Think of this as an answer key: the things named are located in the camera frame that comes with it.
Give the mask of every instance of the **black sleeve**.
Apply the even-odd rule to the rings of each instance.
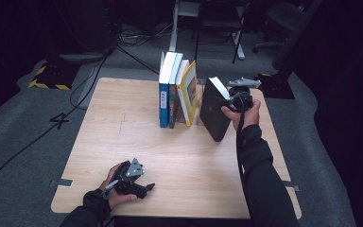
[[[60,227],[96,227],[99,221],[110,216],[108,201],[101,196],[101,190],[87,192],[83,205],[74,209],[61,223]]]
[[[254,226],[299,226],[287,190],[273,167],[258,125],[242,130],[237,155],[244,167],[242,184]]]

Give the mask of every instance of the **book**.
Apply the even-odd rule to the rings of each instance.
[[[191,126],[199,99],[197,97],[196,61],[193,61],[176,80],[185,124]]]
[[[180,98],[178,88],[176,86],[176,77],[182,64],[182,53],[177,53],[175,62],[173,63],[172,72],[169,79],[169,128],[175,128],[176,116],[180,106]]]
[[[216,142],[223,139],[231,123],[229,117],[220,109],[220,100],[229,98],[228,89],[218,77],[205,80],[199,118]]]
[[[161,128],[167,128],[169,122],[169,79],[177,53],[167,52],[159,74],[159,122]]]

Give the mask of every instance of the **person's right hand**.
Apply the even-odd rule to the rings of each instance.
[[[253,99],[252,107],[244,112],[244,125],[241,128],[243,130],[249,125],[258,125],[259,124],[259,108],[261,106],[261,101]],[[233,127],[237,131],[238,123],[240,122],[241,113],[235,113],[231,111],[228,107],[222,106],[222,112],[229,117],[233,122]]]

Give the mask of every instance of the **person's left hand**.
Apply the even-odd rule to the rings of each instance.
[[[111,170],[108,173],[108,177],[105,181],[102,182],[99,189],[102,191],[105,190],[105,187],[109,184],[113,174],[116,172],[117,168],[120,166],[120,164],[114,166],[111,168]],[[111,190],[111,195],[109,196],[109,206],[111,207],[111,210],[121,204],[128,201],[135,201],[137,199],[136,195],[128,194],[128,195],[119,195],[114,189]]]

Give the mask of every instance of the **wooden table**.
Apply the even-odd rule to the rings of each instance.
[[[273,129],[267,104],[262,101],[260,125],[272,150],[273,164],[290,182],[285,160]],[[136,183],[156,183],[143,200],[116,207],[122,216],[249,218],[235,156],[235,130],[229,127],[221,142],[214,142],[202,125],[175,129],[159,127],[158,82],[136,79],[100,79],[78,132],[63,179],[51,208],[70,213],[83,195],[100,186],[109,169],[136,157],[146,174]],[[286,188],[297,218],[302,213],[291,187]]]

